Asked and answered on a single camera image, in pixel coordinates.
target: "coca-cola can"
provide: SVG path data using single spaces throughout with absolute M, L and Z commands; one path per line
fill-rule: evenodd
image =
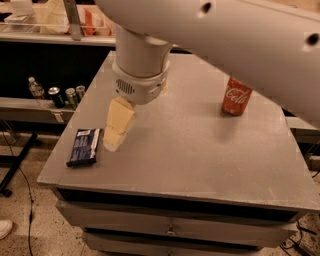
M 252 89 L 230 77 L 224 95 L 222 109 L 232 115 L 242 115 L 250 99 Z

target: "drawer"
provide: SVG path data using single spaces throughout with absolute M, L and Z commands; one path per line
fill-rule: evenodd
M 127 236 L 114 232 L 88 233 L 83 232 L 83 240 L 90 249 L 144 256 L 258 256 L 257 251 L 216 247 L 207 244 L 157 240 L 143 236 Z
M 73 226 L 228 244 L 276 247 L 296 232 L 292 223 L 132 206 L 58 201 L 56 207 Z

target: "bottle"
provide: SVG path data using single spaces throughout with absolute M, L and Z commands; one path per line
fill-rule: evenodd
M 38 83 L 34 77 L 29 77 L 29 90 L 33 95 L 33 98 L 37 100 L 38 105 L 41 108 L 46 108 L 45 90 L 42 85 Z

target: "floor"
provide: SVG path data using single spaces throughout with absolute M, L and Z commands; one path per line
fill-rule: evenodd
M 36 179 L 43 165 L 59 139 L 58 136 L 47 135 L 39 136 L 39 138 L 43 144 L 41 146 L 33 146 L 21 164 L 21 170 L 29 181 L 34 200 L 33 221 L 31 226 L 31 248 L 33 255 L 110 255 L 90 250 L 81 239 L 82 230 L 77 227 L 71 227 L 56 210 L 56 198 L 51 190 L 36 183 Z M 27 139 L 28 135 L 22 134 L 14 144 L 13 152 L 15 155 L 19 154 Z M 11 154 L 2 134 L 0 134 L 0 154 Z M 1 173 L 5 173 L 4 171 L 4 169 L 0 169 L 0 175 Z M 315 178 L 315 182 L 320 192 L 320 175 Z M 28 249 L 30 197 L 26 180 L 20 171 L 15 174 L 8 188 L 11 189 L 13 193 L 9 198 L 0 196 L 0 219 L 11 219 L 14 222 L 14 228 L 8 237 L 0 240 L 0 255 L 30 255 Z M 310 255 L 320 255 L 319 215 L 306 215 L 300 220 L 300 225 L 319 233 L 319 235 L 312 235 L 303 232 L 302 244 L 307 245 L 308 248 L 313 251 L 313 254 Z M 297 234 L 293 239 L 298 241 L 299 236 L 300 235 Z M 290 245 L 290 241 L 287 241 L 286 246 L 290 247 Z M 279 247 L 276 249 L 264 248 L 259 252 L 259 255 L 303 255 L 295 251 L 295 249 L 289 249 L 287 252 L 288 254 Z

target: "dark blue wrapper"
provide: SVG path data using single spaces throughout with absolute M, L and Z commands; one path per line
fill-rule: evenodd
M 78 129 L 68 167 L 96 163 L 96 152 L 101 129 Z

